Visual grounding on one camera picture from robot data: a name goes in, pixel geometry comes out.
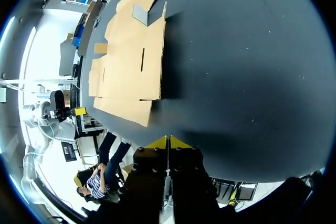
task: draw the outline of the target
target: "cardboard sheet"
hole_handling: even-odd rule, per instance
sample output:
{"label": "cardboard sheet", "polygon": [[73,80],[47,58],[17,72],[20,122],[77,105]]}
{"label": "cardboard sheet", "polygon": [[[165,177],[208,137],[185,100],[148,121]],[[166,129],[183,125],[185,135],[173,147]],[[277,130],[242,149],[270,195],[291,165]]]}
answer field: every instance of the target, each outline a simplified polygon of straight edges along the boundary
{"label": "cardboard sheet", "polygon": [[118,100],[96,97],[93,106],[120,118],[147,127],[153,101]]}
{"label": "cardboard sheet", "polygon": [[96,44],[95,53],[106,55],[92,61],[89,96],[94,107],[126,120],[148,125],[152,100],[161,98],[161,72],[165,10],[151,25],[133,17],[134,6],[142,18],[155,0],[121,0],[107,25],[108,44]]}

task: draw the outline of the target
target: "workbench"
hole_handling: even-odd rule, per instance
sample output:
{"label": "workbench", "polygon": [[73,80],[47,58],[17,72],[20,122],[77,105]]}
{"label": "workbench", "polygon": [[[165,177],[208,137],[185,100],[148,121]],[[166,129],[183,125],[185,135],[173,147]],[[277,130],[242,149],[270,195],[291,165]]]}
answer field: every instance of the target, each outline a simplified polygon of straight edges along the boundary
{"label": "workbench", "polygon": [[214,177],[275,182],[324,166],[336,123],[330,38],[310,0],[167,1],[162,99],[142,127],[93,108],[94,45],[106,42],[112,0],[93,30],[82,105],[110,131],[146,146],[163,135],[199,146]]}

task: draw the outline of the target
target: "person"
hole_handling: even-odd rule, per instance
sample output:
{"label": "person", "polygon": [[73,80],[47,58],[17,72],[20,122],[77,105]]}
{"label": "person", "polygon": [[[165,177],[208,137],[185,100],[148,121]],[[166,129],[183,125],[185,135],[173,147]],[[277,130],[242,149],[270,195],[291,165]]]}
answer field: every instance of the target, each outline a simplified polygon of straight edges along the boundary
{"label": "person", "polygon": [[108,191],[116,191],[119,188],[118,178],[115,175],[119,163],[122,161],[131,145],[122,140],[116,153],[109,160],[110,148],[117,137],[108,132],[99,147],[99,165],[93,171],[85,186],[77,187],[77,193],[81,197],[101,199]]}

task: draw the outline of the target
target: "striped shirt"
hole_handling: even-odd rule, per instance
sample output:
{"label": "striped shirt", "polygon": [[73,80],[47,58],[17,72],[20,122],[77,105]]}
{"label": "striped shirt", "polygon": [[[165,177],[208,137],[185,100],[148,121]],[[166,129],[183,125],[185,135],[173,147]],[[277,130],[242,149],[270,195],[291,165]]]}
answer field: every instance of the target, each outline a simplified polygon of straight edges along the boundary
{"label": "striped shirt", "polygon": [[109,186],[105,184],[105,192],[102,193],[99,190],[100,187],[100,176],[97,174],[95,177],[90,177],[86,182],[87,188],[91,192],[93,198],[100,199],[105,196],[107,191],[109,190]]}

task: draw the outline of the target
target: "ceiling light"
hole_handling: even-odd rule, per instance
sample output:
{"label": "ceiling light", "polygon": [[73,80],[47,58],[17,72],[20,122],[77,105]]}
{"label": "ceiling light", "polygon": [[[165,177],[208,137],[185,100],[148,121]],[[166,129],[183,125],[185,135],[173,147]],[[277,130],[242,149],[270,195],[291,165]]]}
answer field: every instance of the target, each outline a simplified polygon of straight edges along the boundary
{"label": "ceiling light", "polygon": [[19,73],[19,79],[20,80],[24,79],[25,75],[26,75],[27,60],[28,60],[28,56],[29,56],[29,53],[30,53],[31,45],[34,41],[35,33],[36,33],[36,28],[33,27],[32,31],[30,32],[30,35],[28,37],[27,44],[26,44],[26,47],[25,47],[25,51],[23,52],[23,56],[22,56],[20,73]]}
{"label": "ceiling light", "polygon": [[0,40],[0,51],[1,51],[1,49],[2,49],[2,46],[3,46],[4,42],[5,42],[5,39],[6,39],[6,37],[7,37],[7,34],[8,34],[8,32],[9,32],[9,29],[11,28],[11,25],[12,25],[14,19],[15,19],[15,17],[12,17],[12,18],[8,21],[7,26],[6,26],[5,30],[4,30],[4,33],[2,34],[2,37],[1,37],[1,40]]}

